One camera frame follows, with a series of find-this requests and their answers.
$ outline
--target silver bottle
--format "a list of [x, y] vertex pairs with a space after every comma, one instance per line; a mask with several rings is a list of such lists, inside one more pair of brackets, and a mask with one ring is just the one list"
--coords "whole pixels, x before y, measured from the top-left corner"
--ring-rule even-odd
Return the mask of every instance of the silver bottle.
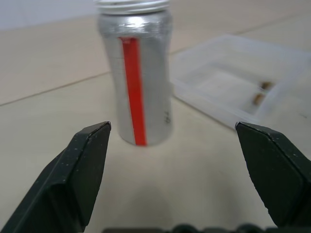
[[99, 31], [114, 79], [120, 136], [135, 145], [172, 131], [169, 0], [98, 0]]

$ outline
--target plastic container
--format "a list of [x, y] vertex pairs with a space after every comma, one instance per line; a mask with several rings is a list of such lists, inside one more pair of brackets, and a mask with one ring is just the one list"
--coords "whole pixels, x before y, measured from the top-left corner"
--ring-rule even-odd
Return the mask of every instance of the plastic container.
[[310, 53], [224, 35], [176, 54], [171, 81], [176, 97], [234, 128], [259, 124], [310, 65]]

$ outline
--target brown object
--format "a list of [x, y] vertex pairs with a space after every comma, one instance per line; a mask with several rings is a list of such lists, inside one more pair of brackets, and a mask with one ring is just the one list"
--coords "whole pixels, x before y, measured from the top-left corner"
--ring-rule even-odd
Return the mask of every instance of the brown object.
[[253, 104], [256, 106], [260, 105], [264, 98], [265, 98], [264, 94], [258, 93], [253, 99]]
[[263, 90], [270, 90], [274, 86], [274, 83], [272, 82], [262, 82], [261, 83], [261, 88]]

